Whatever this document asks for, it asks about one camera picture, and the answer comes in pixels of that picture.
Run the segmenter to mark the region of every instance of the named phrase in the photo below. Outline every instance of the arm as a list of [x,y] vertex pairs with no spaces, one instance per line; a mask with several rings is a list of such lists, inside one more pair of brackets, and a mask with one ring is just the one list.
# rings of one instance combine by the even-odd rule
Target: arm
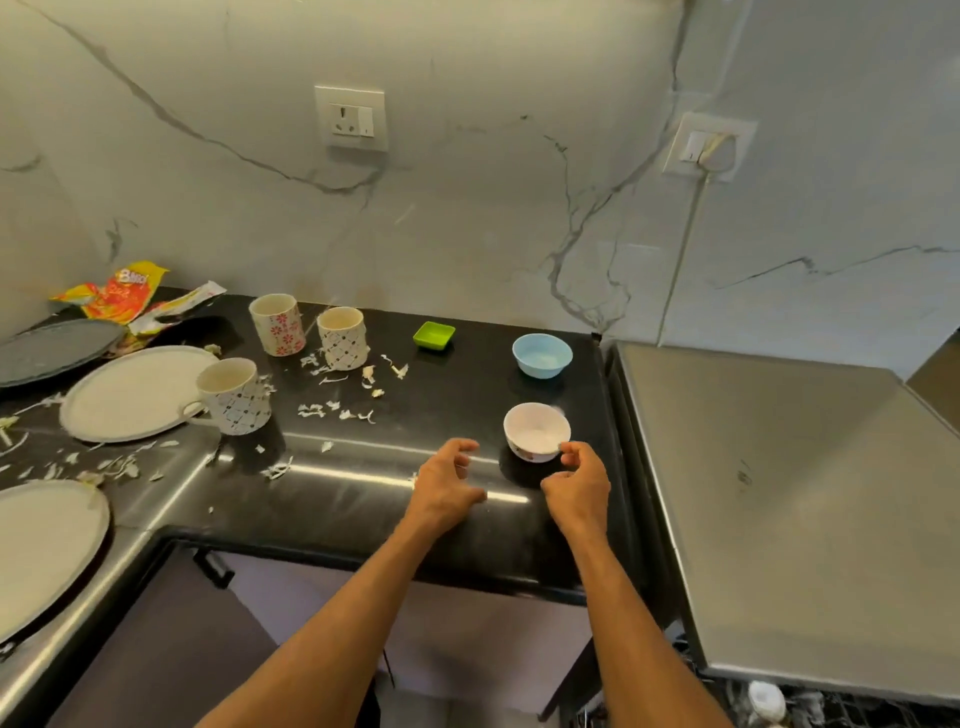
[[467,477],[472,440],[449,440],[420,468],[393,535],[316,615],[198,728],[352,728],[407,586],[434,541],[486,492]]
[[593,643],[613,725],[731,728],[720,706],[667,642],[607,543],[610,481],[585,443],[562,445],[564,465],[541,483],[587,592]]

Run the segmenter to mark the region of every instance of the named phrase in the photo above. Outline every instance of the person's left hand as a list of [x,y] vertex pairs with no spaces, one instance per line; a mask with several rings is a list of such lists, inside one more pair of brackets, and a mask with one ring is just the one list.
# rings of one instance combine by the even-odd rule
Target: person's left hand
[[467,453],[479,447],[474,440],[447,440],[420,468],[403,519],[437,539],[466,518],[470,506],[486,500],[487,491],[463,482],[470,464]]

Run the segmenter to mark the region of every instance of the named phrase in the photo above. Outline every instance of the forearm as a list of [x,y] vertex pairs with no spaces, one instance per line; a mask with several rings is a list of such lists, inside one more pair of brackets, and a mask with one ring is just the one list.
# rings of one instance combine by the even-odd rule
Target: forearm
[[433,543],[400,522],[394,534],[310,621],[199,728],[322,723],[350,728],[407,587]]
[[602,534],[571,539],[615,728],[731,728],[650,616]]

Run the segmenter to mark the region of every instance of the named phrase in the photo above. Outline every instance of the small green dish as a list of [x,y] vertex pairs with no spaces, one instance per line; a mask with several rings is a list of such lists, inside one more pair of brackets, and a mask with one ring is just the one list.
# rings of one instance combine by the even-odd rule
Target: small green dish
[[456,330],[456,328],[449,327],[446,324],[437,324],[433,321],[428,321],[414,334],[414,341],[417,343],[417,346],[423,347],[424,349],[442,352],[446,349],[446,345],[450,343],[450,339],[453,338],[453,332]]

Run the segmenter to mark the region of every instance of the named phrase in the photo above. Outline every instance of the round plate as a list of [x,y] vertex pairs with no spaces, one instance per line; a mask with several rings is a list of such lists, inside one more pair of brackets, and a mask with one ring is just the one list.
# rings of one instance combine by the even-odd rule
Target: round plate
[[60,424],[79,440],[123,443],[183,422],[197,376],[219,359],[196,347],[155,347],[115,359],[78,381],[60,406]]
[[96,359],[124,328],[112,321],[78,319],[34,328],[0,341],[0,387],[58,375]]
[[0,643],[73,584],[109,523],[107,497],[76,480],[33,480],[0,491]]

